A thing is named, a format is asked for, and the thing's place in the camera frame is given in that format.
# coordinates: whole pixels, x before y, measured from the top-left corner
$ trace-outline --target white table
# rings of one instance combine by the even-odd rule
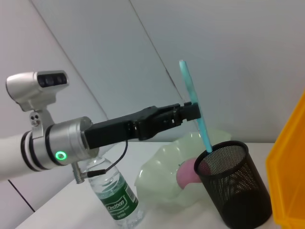
[[[140,166],[168,143],[130,142],[125,158],[118,164],[127,183],[135,191],[134,181]],[[248,143],[250,155],[268,188],[265,159],[272,145]],[[110,149],[106,157],[115,161],[123,152],[125,143]],[[210,202],[197,202],[187,209],[155,209],[147,213],[137,229],[227,229],[216,208]],[[87,181],[75,181],[32,214],[17,229],[113,229],[115,224],[97,199]],[[272,217],[260,229],[277,229]]]

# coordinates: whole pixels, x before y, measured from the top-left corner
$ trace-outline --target white wall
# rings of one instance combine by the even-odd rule
[[[8,96],[5,80],[21,72],[63,69],[70,78],[70,86],[57,95],[57,103],[50,105],[55,122],[88,116],[93,122],[106,120],[85,83],[73,68],[64,52],[28,0],[0,0],[0,137],[30,130],[27,113]],[[72,180],[69,166],[12,179],[18,190],[34,209]],[[0,184],[0,221],[2,229],[15,228],[29,215],[27,207],[13,204],[16,192]]]
[[[305,85],[303,0],[131,0],[183,98],[189,65],[205,120],[272,142]]]
[[[183,103],[127,0],[32,0],[109,118]],[[157,135],[171,141],[193,122]]]
[[[1,229],[14,229],[33,214],[20,195],[8,181],[0,183]]]

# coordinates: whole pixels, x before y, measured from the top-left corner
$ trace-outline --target pink object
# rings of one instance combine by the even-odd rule
[[[201,183],[199,176],[194,171],[195,161],[196,158],[189,159],[179,167],[176,179],[180,188],[184,189],[190,183]]]

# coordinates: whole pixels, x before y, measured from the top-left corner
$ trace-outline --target teal plastic stick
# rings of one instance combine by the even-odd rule
[[[191,102],[193,104],[198,103],[199,110],[200,110],[200,115],[201,115],[201,118],[197,119],[197,123],[198,123],[198,126],[199,126],[199,133],[201,135],[201,138],[203,139],[203,143],[205,145],[206,151],[208,153],[211,153],[212,152],[212,146],[211,146],[211,143],[210,143],[210,138],[209,138],[208,132],[206,130],[206,125],[205,125],[205,122],[204,122],[203,113],[202,113],[202,110],[201,110],[201,107],[200,107],[200,104],[199,104],[199,101],[198,101],[197,93],[195,91],[195,87],[194,87],[189,69],[188,69],[185,61],[179,61],[179,65],[180,65],[180,71],[182,73],[182,76],[183,76],[183,79],[184,79],[184,82],[185,82],[186,89],[187,89],[187,91],[190,95]]]

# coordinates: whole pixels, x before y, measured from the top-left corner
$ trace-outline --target green led ring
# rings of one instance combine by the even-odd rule
[[[58,151],[56,154],[55,154],[56,158],[60,161],[62,160],[65,160],[67,158],[67,154],[63,151]]]

